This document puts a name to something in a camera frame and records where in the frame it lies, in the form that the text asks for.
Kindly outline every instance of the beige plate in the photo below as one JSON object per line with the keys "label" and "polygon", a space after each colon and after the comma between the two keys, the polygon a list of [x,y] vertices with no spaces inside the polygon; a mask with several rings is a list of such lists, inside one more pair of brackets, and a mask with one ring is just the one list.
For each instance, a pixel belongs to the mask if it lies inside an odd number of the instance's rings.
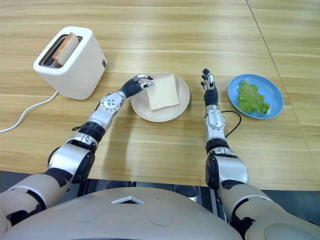
{"label": "beige plate", "polygon": [[[174,75],[168,72],[155,72],[149,74],[149,76],[154,79],[160,79],[167,77],[169,75]],[[167,106],[157,110],[150,110],[149,99],[145,90],[139,92],[137,95],[131,97],[131,105],[136,114],[138,114],[143,119],[151,122],[166,122],[175,119],[180,114],[186,110],[189,100],[190,92],[187,84],[177,75],[174,75],[176,83],[176,91],[178,92],[178,97],[180,100],[179,105]]]}

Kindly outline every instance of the green lettuce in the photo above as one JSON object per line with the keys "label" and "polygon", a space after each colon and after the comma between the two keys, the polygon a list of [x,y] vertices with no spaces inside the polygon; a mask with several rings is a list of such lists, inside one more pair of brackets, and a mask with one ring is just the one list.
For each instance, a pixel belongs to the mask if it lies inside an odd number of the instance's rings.
{"label": "green lettuce", "polygon": [[238,107],[246,113],[253,113],[255,110],[260,114],[267,113],[270,105],[265,103],[265,96],[258,93],[258,87],[254,84],[250,85],[246,80],[241,83],[238,89]]}

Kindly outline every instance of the bread slice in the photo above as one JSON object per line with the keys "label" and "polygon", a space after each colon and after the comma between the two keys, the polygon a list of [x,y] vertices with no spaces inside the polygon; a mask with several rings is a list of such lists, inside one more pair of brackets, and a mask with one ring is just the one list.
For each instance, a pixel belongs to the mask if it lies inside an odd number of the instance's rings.
{"label": "bread slice", "polygon": [[70,32],[61,46],[53,54],[53,59],[56,61],[56,63],[63,66],[74,52],[78,44],[79,40],[77,35],[74,32]]}
{"label": "bread slice", "polygon": [[145,91],[151,111],[180,104],[174,75],[153,80]]}

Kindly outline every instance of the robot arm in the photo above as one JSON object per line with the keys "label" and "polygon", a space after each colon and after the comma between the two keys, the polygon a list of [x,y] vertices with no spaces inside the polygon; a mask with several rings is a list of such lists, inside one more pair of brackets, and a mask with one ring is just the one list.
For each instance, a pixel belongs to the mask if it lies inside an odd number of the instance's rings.
{"label": "robot arm", "polygon": [[124,101],[153,84],[148,75],[137,75],[118,91],[104,96],[96,110],[65,144],[55,149],[48,170],[31,175],[0,194],[0,236],[11,226],[56,205],[71,184],[84,181],[95,152]]}
{"label": "robot arm", "polygon": [[224,135],[226,123],[218,108],[213,75],[204,69],[202,78],[205,181],[217,190],[229,224],[246,240],[320,239],[318,226],[287,213],[261,190],[248,185],[247,167],[229,148]]}

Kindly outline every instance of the wooden table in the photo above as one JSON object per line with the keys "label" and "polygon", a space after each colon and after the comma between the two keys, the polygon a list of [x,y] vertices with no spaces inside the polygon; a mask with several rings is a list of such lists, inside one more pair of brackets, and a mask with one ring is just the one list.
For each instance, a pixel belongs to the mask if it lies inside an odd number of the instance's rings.
{"label": "wooden table", "polygon": [[[90,98],[58,95],[0,134],[0,169],[44,172],[51,151],[102,96],[136,74],[169,72],[189,86],[186,111],[169,122],[148,122],[127,101],[101,141],[89,177],[204,186],[200,80],[207,67],[216,76],[221,110],[233,109],[228,83],[243,73],[269,78],[283,94],[279,116],[243,116],[228,137],[247,165],[250,183],[269,190],[320,190],[320,5],[311,3],[303,8],[284,0],[2,0],[1,129],[55,92],[32,66],[60,29],[92,29],[108,67]],[[228,132],[238,119],[232,113],[224,117]]]}

